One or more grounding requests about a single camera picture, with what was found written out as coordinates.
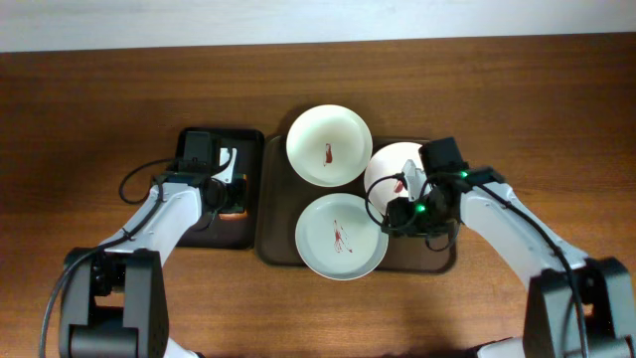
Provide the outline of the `orange green scrub sponge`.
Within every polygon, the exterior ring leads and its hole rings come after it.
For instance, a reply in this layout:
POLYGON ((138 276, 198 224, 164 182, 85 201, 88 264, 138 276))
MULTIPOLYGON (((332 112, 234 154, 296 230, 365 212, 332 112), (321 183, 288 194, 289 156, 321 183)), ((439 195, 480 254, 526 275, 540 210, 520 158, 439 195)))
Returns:
POLYGON ((223 221, 239 221, 247 218, 247 213, 221 213, 219 214, 220 220, 223 221))

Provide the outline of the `light blue stained plate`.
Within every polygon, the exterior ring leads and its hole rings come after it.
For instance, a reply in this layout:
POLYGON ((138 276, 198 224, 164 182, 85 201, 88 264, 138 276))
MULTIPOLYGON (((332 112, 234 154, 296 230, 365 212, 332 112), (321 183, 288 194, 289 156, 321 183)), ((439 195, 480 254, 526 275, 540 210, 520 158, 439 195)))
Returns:
POLYGON ((359 196, 322 196, 300 214, 295 245, 302 261, 333 280, 353 280, 376 269, 389 246, 389 235, 375 223, 380 213, 359 196))

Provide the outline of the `cream plate with red stain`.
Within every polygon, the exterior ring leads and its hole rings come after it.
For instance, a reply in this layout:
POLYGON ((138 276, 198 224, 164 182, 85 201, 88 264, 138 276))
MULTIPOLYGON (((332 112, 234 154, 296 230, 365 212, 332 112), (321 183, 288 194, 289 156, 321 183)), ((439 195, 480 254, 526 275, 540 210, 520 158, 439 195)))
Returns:
POLYGON ((354 111, 322 104, 307 109, 293 121, 285 150, 292 169, 302 179, 319 187, 339 187, 366 170, 373 138, 354 111))

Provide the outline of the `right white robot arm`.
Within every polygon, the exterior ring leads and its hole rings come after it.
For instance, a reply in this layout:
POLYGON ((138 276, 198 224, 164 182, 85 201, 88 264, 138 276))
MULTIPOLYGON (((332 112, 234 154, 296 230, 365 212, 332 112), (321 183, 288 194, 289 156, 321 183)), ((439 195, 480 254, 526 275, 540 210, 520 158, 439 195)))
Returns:
POLYGON ((481 236, 528 292, 524 331, 477 357, 632 357, 635 299, 626 266, 562 239, 491 167, 472 168, 451 137, 430 141, 394 174, 407 195, 389 201, 383 229, 425 239, 461 224, 481 236))

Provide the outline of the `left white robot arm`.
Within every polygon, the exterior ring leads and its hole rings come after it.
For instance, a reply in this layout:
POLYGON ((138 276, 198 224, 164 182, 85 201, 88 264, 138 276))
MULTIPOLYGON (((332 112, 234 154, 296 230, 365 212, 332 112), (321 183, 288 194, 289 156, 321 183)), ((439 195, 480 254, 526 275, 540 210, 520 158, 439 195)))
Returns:
POLYGON ((45 313, 61 306, 62 357, 192 357, 170 336, 163 266, 189 231, 239 206, 242 150, 204 129, 182 132, 137 212, 113 236, 64 260, 45 313))

